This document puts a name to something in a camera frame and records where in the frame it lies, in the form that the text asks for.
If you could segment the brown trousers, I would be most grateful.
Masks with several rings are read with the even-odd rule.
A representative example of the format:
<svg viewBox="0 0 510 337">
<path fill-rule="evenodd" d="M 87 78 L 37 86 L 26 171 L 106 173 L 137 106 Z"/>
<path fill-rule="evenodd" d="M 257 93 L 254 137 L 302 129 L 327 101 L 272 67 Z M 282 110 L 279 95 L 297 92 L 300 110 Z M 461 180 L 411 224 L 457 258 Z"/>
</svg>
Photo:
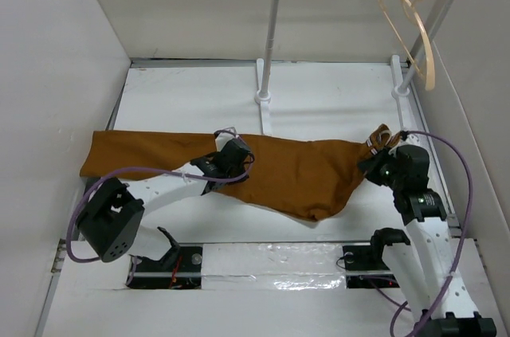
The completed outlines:
<svg viewBox="0 0 510 337">
<path fill-rule="evenodd" d="M 385 124 L 364 143 L 250 134 L 242 138 L 255 156 L 253 168 L 245 182 L 225 186 L 220 194 L 307 221 L 342 211 L 363 181 L 359 163 L 400 140 Z M 80 176 L 102 177 L 122 167 L 175 170 L 214 149 L 214 136 L 208 134 L 96 131 Z"/>
</svg>

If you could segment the beige wooden clothes hanger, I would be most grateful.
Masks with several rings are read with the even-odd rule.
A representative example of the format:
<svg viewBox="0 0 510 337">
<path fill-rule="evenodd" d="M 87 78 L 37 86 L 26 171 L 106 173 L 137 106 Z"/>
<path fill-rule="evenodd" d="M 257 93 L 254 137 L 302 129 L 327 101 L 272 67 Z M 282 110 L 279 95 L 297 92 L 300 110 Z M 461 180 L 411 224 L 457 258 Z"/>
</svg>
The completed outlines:
<svg viewBox="0 0 510 337">
<path fill-rule="evenodd" d="M 417 10 L 417 4 L 423 0 L 399 0 L 402 12 L 406 16 L 407 21 L 418 31 L 418 37 L 421 40 L 422 45 L 421 50 L 423 51 L 421 56 L 419 56 L 418 53 L 413 55 L 407 47 L 388 13 L 386 0 L 376 1 L 396 39 L 404 50 L 404 53 L 407 55 L 407 60 L 414 68 L 414 74 L 422 81 L 427 92 L 434 90 L 436 85 L 436 70 L 431 40 L 425 24 Z"/>
</svg>

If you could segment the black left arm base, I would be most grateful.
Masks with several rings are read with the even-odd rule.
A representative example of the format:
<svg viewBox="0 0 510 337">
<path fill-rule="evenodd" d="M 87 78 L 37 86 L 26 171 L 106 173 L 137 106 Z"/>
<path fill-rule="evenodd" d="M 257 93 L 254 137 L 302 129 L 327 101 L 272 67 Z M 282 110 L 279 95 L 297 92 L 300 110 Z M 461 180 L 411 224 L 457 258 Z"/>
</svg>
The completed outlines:
<svg viewBox="0 0 510 337">
<path fill-rule="evenodd" d="M 146 257 L 131 262 L 126 286 L 140 290 L 194 290 L 202 287 L 203 245 L 185 244 L 169 268 Z"/>
</svg>

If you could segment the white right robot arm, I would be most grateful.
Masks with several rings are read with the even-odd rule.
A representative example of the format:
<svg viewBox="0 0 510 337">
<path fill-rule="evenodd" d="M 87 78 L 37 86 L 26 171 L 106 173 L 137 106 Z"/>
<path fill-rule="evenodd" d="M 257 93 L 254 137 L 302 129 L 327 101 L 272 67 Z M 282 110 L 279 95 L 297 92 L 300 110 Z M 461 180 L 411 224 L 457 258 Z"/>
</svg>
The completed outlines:
<svg viewBox="0 0 510 337">
<path fill-rule="evenodd" d="M 404 144 L 384 148 L 361 162 L 364 177 L 391 189 L 402 229 L 374 232 L 368 258 L 389 268 L 414 317 L 412 336 L 494 336 L 496 325 L 471 299 L 452 249 L 445 207 L 428 187 L 426 149 Z"/>
</svg>

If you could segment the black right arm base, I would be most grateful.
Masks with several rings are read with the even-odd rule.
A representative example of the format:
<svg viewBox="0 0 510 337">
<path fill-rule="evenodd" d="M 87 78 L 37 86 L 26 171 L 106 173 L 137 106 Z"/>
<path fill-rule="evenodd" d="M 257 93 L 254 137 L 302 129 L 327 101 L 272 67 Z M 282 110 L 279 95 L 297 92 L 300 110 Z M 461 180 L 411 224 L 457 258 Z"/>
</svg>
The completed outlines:
<svg viewBox="0 0 510 337">
<path fill-rule="evenodd" d="M 345 272 L 347 289 L 399 288 L 390 269 L 374 257 L 369 244 L 343 245 L 338 263 Z"/>
</svg>

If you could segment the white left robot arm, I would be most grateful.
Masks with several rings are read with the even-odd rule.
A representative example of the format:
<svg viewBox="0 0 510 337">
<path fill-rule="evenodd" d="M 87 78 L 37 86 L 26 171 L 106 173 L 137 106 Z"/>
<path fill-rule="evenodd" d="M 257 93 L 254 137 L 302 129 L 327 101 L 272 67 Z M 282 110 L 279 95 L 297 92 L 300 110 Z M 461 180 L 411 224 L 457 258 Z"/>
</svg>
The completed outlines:
<svg viewBox="0 0 510 337">
<path fill-rule="evenodd" d="M 217 150 L 192 159 L 177 170 L 157 170 L 154 177 L 122 182 L 116 175 L 100 179 L 80 205 L 74 225 L 97 254 L 110 263 L 124 255 L 151 261 L 166 271 L 175 266 L 179 243 L 159 226 L 142 225 L 145 216 L 187 198 L 200 197 L 243 182 L 254 162 L 253 152 L 231 135 Z"/>
</svg>

